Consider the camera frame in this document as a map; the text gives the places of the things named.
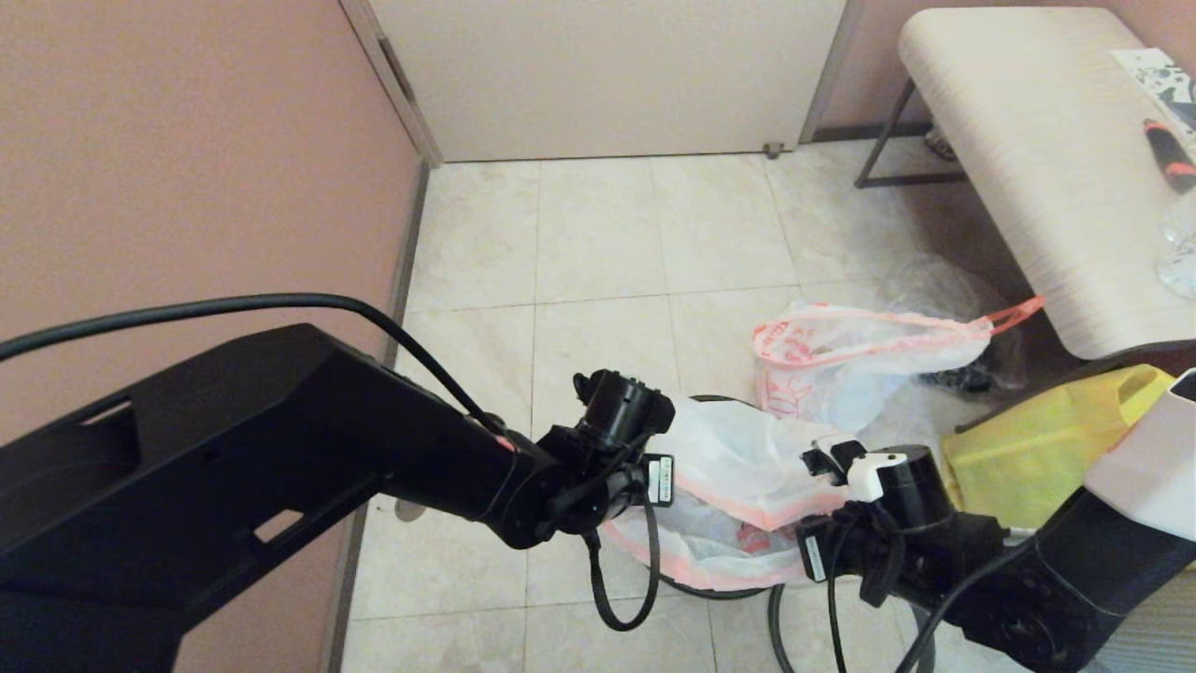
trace trash bag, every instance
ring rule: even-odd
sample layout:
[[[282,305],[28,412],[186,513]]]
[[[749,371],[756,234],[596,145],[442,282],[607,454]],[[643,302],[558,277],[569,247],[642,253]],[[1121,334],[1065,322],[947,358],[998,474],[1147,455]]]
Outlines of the trash bag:
[[[647,451],[676,459],[681,489],[763,531],[843,507],[844,489],[812,477],[801,461],[813,442],[844,438],[841,430],[777,420],[736,400],[678,399],[673,406],[672,427]]]
[[[917,255],[890,274],[878,287],[877,299],[886,312],[919,312],[950,319],[971,319],[1006,305],[986,280],[932,253]],[[962,368],[921,374],[919,380],[959,393],[1020,391],[1026,386],[1020,330],[1008,330]]]
[[[756,394],[764,411],[858,433],[910,377],[964,367],[991,336],[1042,307],[1033,296],[970,322],[795,302],[756,328]]]
[[[719,592],[806,582],[794,526],[843,507],[847,489],[812,477],[801,454],[818,440],[848,436],[737,400],[678,399],[673,406],[672,427],[647,447],[676,459],[672,507],[655,510],[661,574]],[[642,509],[603,527],[616,546],[649,562]]]
[[[1002,526],[1037,528],[1084,483],[1174,379],[1149,366],[1118,369],[1035,396],[945,438],[952,496]]]
[[[658,508],[660,573],[695,589],[736,592],[808,583],[793,526],[771,533],[739,521],[682,489]],[[631,508],[603,524],[608,539],[647,565],[647,520]]]

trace white clip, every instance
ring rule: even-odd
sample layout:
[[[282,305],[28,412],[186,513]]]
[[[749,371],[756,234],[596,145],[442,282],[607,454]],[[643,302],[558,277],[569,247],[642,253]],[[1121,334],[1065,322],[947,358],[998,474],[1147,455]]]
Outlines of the white clip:
[[[874,503],[885,495],[885,488],[880,485],[879,471],[885,467],[893,467],[908,460],[905,454],[875,453],[864,454],[855,459],[847,471],[847,490],[853,501],[861,503]]]

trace white plastic bag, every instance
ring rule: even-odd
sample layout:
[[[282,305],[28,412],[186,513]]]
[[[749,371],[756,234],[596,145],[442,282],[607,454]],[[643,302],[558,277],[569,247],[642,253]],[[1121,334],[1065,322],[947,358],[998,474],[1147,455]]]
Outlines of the white plastic bag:
[[[736,592],[808,582],[793,527],[773,533],[736,520],[685,491],[658,508],[660,573],[695,589]],[[631,508],[603,524],[608,539],[648,564],[643,509]]]
[[[843,506],[843,489],[811,477],[801,463],[816,440],[841,432],[777,420],[739,402],[677,399],[673,406],[672,427],[647,451],[676,459],[681,489],[763,531]]]
[[[909,377],[964,367],[989,339],[1042,307],[1035,296],[974,319],[798,302],[756,328],[756,396],[764,411],[858,433]]]

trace black motor joint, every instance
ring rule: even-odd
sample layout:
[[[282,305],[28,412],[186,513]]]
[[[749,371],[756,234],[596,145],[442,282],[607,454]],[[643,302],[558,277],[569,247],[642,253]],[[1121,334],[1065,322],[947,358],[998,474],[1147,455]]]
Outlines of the black motor joint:
[[[585,533],[642,504],[647,485],[643,447],[669,430],[672,402],[617,372],[600,369],[573,378],[586,406],[574,428],[554,426],[537,445],[561,461],[570,476],[567,488],[549,502],[544,532]]]
[[[832,457],[816,449],[804,460],[813,473],[832,473],[832,481],[842,485],[852,463],[865,454],[859,443],[850,445],[854,447],[835,447]],[[959,580],[1000,555],[1008,531],[994,518],[956,510],[927,447],[874,453],[901,455],[904,463],[878,472],[884,495],[874,503],[849,502],[830,516],[801,521],[806,575],[820,580],[831,571],[823,564],[847,531],[835,575],[860,576],[861,600],[880,606],[896,595],[933,605]]]

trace white door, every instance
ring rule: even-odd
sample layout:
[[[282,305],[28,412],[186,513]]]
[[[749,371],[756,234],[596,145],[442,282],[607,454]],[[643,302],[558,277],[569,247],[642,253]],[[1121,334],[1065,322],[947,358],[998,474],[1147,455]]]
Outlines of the white door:
[[[371,0],[445,160],[793,148],[844,0]]]

